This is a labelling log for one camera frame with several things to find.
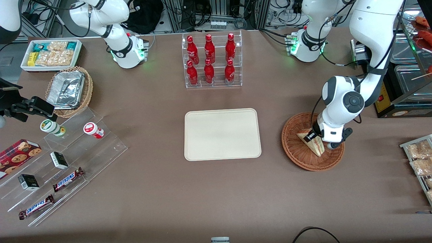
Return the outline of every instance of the metal tray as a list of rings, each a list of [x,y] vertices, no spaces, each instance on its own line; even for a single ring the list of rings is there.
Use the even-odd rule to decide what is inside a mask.
[[[394,43],[394,50],[391,54],[390,62],[394,64],[415,64],[416,59],[407,37],[404,33],[396,34],[396,41]]]
[[[422,72],[418,65],[398,65],[394,68],[397,75],[400,87],[404,93],[414,89],[417,85],[423,83],[424,78],[411,80],[415,77],[421,76]],[[415,92],[409,99],[432,99],[432,85],[428,84],[425,87]]]

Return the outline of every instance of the brown wicker basket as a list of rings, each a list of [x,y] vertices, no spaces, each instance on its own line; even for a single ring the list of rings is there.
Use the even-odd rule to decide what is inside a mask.
[[[342,159],[345,144],[342,143],[334,150],[327,148],[324,142],[325,151],[318,157],[309,147],[297,136],[302,129],[311,128],[311,112],[303,112],[291,117],[282,130],[282,145],[288,157],[298,166],[311,171],[323,171],[333,168]]]
[[[93,92],[93,81],[92,77],[90,77],[89,73],[82,67],[72,67],[67,68],[65,70],[62,70],[60,72],[72,72],[72,71],[80,71],[83,72],[86,75],[86,79],[84,80],[84,87],[83,87],[83,94],[81,96],[81,104],[78,108],[75,110],[54,110],[54,114],[63,117],[63,118],[69,118],[73,116],[75,113],[77,113],[79,110],[87,107],[90,103],[90,99],[92,98],[92,92]],[[51,82],[48,84],[47,91],[45,92],[45,99],[48,98],[48,94],[51,90],[51,85],[53,84],[54,77],[51,79]]]

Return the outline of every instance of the brown tabletop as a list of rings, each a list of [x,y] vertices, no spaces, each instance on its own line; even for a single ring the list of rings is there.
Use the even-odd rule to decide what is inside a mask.
[[[94,82],[90,107],[129,149],[37,227],[7,213],[0,201],[0,242],[198,243],[215,236],[292,242],[307,226],[325,228],[344,243],[430,242],[432,215],[414,214],[430,207],[399,144],[432,133],[431,119],[378,119],[368,107],[362,124],[349,123],[354,133],[342,161],[329,171],[305,171],[283,151],[284,123],[311,111],[329,77],[360,71],[323,58],[302,63],[259,31],[242,33],[243,87],[229,90],[185,88],[181,35],[158,35],[148,62],[130,70],[114,63],[102,39],[82,39],[79,65]],[[351,38],[348,29],[334,28],[327,57],[348,62]],[[23,71],[21,95],[44,97],[52,75]],[[185,160],[184,115],[235,108],[257,111],[261,156]],[[42,139],[42,120],[7,119],[0,149],[20,138]],[[298,242],[333,240],[307,232]]]

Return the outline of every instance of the red bottle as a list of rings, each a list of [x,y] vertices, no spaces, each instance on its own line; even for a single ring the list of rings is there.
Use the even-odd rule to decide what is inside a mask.
[[[225,59],[228,61],[229,59],[235,58],[235,43],[234,43],[234,34],[228,34],[228,41],[225,46]]]
[[[204,67],[204,73],[206,75],[206,82],[208,84],[212,84],[213,79],[215,77],[215,70],[212,66],[212,62],[208,58],[206,59],[206,66]]]
[[[192,86],[196,86],[198,85],[198,73],[197,70],[194,67],[194,64],[192,63],[191,60],[187,61],[187,77],[189,78],[189,82],[191,83]]]
[[[225,67],[225,83],[227,85],[231,85],[234,82],[234,72],[235,69],[232,65],[232,59],[229,59],[226,62],[226,67]]]
[[[189,59],[194,62],[195,65],[198,65],[200,63],[200,59],[198,57],[198,48],[194,43],[194,38],[192,36],[188,36],[187,38],[187,55],[189,56]]]
[[[210,59],[211,63],[215,63],[216,61],[215,44],[213,44],[211,34],[206,35],[206,45],[204,46],[204,50],[206,51],[206,58]]]

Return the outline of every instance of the cookie box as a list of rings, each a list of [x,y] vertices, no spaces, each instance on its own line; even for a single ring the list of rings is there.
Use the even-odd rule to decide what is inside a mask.
[[[38,144],[21,139],[0,153],[0,179],[42,151]]]
[[[73,52],[72,61],[69,66],[49,66],[49,67],[41,67],[41,66],[29,66],[27,61],[29,60],[30,53],[32,53],[35,45],[41,42],[51,42],[51,41],[62,41],[62,42],[76,42],[75,50]],[[21,62],[21,68],[27,72],[55,72],[60,71],[67,68],[72,68],[76,65],[78,61],[79,52],[81,51],[82,43],[77,39],[46,39],[46,40],[36,40],[30,41],[29,46],[25,52],[24,58]]]

